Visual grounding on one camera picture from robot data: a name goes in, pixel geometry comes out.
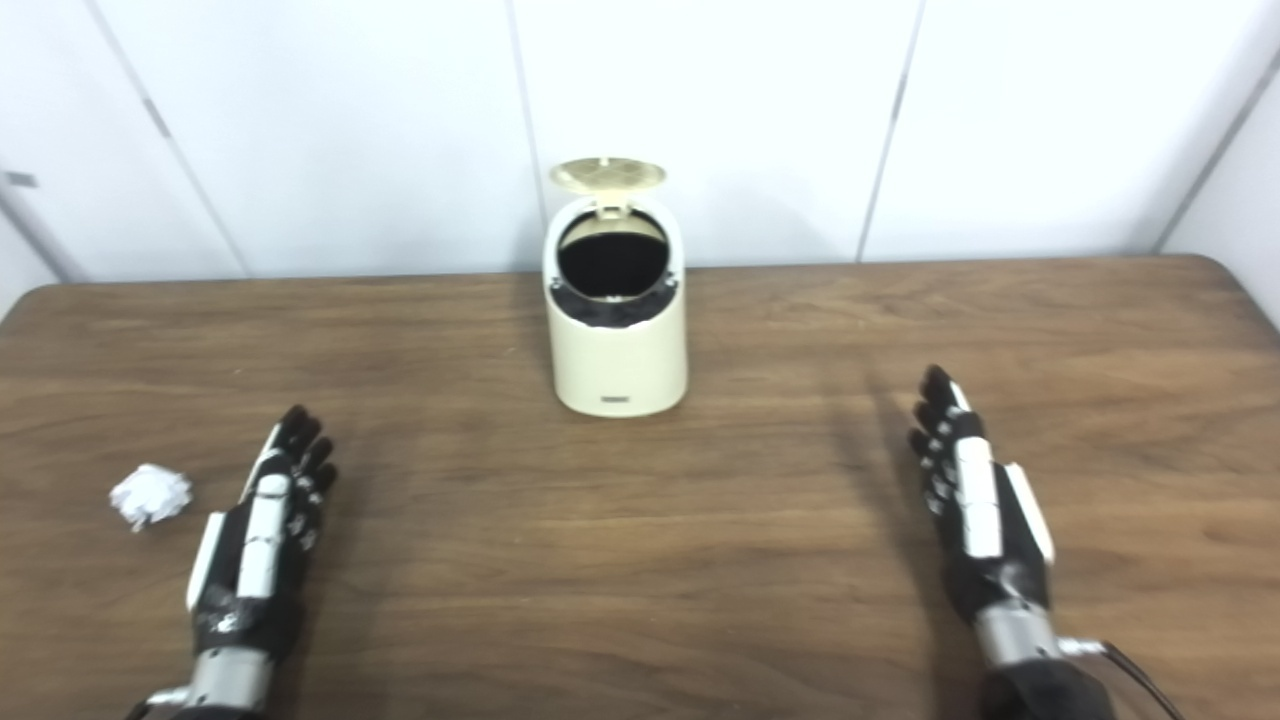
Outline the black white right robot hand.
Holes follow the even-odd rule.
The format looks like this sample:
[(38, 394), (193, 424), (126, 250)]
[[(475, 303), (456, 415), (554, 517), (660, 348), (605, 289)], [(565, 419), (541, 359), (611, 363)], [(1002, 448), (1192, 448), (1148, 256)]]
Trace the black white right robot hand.
[(1053, 542), (1025, 473), (995, 457), (980, 414), (942, 366), (925, 369), (919, 395), (908, 445), (948, 602), (968, 623), (1000, 603), (1050, 610)]

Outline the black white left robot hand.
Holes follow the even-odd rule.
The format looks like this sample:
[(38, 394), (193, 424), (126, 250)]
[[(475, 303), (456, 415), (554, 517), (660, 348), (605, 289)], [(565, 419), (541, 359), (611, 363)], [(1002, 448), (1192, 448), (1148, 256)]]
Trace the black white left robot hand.
[(186, 603), (193, 653), (248, 648), (282, 662), (305, 625), (305, 582), (338, 478), (334, 443), (305, 406), (270, 429), (238, 502), (209, 516)]

